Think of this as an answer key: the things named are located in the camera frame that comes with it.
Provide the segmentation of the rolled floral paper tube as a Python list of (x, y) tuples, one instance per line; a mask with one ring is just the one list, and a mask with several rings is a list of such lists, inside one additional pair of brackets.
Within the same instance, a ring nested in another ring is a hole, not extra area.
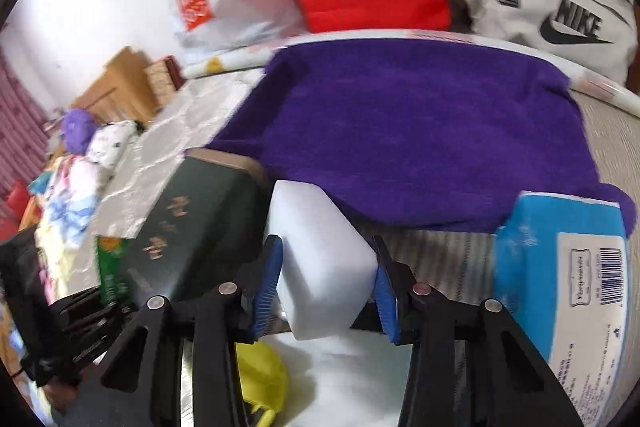
[(609, 106), (637, 118), (639, 116), (639, 95), (621, 84), (594, 70), (575, 62), (538, 51), (521, 44), (510, 43), (495, 38), (477, 35), (465, 35), (461, 32), (420, 30), (420, 29), (360, 29), (320, 32), (298, 37), (278, 39), (263, 43), (241, 46), (230, 51), (208, 54), (192, 64), (183, 66), (181, 75), (187, 80), (206, 78), (215, 75), (242, 72), (242, 70), (263, 68), (273, 57), (286, 49), (306, 46), (324, 46), (331, 52), (341, 52), (355, 46), (364, 46), (371, 51), (379, 49), (384, 43), (396, 43), (408, 46), (423, 43), (433, 49), (450, 46), (455, 51), (470, 54), (473, 51), (493, 50), (511, 53), (547, 63), (566, 77), (570, 90), (590, 96)]

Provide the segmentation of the brown wooden picture frame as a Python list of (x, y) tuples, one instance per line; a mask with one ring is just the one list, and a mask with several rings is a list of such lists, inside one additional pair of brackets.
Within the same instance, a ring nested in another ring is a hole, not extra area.
[(166, 106), (186, 83), (173, 56), (165, 56), (153, 62), (144, 71), (160, 107)]

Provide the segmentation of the beige Nike waist bag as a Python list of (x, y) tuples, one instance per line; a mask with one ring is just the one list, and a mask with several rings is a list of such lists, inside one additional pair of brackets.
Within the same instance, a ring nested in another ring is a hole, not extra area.
[(477, 35), (529, 46), (625, 84), (638, 49), (630, 0), (463, 0)]

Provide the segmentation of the blue tissue paper pack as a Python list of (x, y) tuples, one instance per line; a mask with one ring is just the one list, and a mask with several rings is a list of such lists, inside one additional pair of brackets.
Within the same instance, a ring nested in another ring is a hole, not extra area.
[(586, 426), (600, 426), (625, 347), (620, 205), (524, 192), (498, 230), (494, 296), (546, 359)]

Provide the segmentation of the dark green box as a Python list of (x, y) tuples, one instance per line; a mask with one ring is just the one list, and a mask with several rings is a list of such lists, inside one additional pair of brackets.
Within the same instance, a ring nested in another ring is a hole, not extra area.
[(131, 301), (176, 303), (233, 280), (262, 250), (271, 191), (252, 158), (187, 150), (120, 262)]

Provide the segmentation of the purple plush toy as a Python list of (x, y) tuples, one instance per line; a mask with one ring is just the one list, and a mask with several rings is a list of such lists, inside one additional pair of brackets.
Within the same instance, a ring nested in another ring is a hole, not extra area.
[(65, 150), (73, 155), (84, 156), (100, 124), (82, 108), (71, 108), (62, 120), (62, 138)]

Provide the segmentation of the wooden bed headboard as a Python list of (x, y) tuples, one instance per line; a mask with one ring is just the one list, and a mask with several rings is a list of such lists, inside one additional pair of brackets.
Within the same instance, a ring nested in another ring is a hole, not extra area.
[(70, 107), (86, 110), (101, 124), (132, 120), (146, 127), (160, 107), (145, 72), (150, 65), (143, 53), (125, 46)]

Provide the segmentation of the green sachet packet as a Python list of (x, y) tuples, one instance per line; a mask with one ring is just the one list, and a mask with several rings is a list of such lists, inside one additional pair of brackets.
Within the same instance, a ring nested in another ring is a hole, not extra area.
[(128, 254), (130, 239), (96, 236), (96, 265), (100, 277), (100, 294), (104, 305), (128, 296), (125, 279), (119, 274), (122, 258)]

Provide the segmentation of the white foam sponge block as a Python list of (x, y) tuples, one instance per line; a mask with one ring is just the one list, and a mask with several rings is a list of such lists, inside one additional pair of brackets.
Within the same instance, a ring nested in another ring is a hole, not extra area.
[(282, 239), (277, 292), (294, 337), (311, 340), (350, 329), (369, 300), (378, 262), (326, 192), (277, 181), (266, 233)]

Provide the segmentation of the yellow Adidas pouch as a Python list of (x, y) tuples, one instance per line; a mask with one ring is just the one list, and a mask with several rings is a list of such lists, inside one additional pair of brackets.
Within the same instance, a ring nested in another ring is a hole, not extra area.
[(288, 371), (267, 343), (237, 343), (235, 350), (247, 425), (272, 426), (288, 397)]

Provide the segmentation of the purple fleece towel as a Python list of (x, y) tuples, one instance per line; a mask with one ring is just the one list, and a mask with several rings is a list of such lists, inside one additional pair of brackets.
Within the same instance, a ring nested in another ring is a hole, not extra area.
[(616, 202), (636, 225), (634, 201), (600, 179), (566, 77), (511, 53), (286, 49), (210, 147), (382, 225), (490, 233), (524, 192)]

